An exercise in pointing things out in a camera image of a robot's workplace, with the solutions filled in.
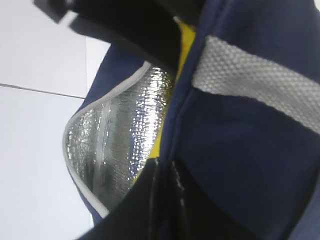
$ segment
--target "reflective insulation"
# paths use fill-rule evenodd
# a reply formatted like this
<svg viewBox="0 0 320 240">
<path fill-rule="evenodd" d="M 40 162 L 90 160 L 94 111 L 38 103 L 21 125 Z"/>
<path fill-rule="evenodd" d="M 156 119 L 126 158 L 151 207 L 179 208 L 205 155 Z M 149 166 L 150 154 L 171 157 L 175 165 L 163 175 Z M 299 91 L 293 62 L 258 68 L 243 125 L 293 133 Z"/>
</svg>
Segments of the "reflective insulation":
<svg viewBox="0 0 320 240">
<path fill-rule="evenodd" d="M 72 120 L 67 161 L 112 210 L 144 167 L 165 119 L 174 79 L 151 66 L 128 90 Z"/>
</svg>

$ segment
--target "white floor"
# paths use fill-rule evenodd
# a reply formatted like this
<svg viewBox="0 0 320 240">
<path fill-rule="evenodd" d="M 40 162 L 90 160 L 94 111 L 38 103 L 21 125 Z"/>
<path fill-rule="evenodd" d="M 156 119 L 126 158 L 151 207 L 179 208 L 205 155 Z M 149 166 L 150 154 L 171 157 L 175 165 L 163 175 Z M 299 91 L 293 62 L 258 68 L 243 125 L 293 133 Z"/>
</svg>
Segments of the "white floor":
<svg viewBox="0 0 320 240">
<path fill-rule="evenodd" d="M 109 45 L 56 25 L 31 0 L 0 1 L 0 32 L 0 239 L 73 240 L 91 219 L 62 134 Z"/>
</svg>

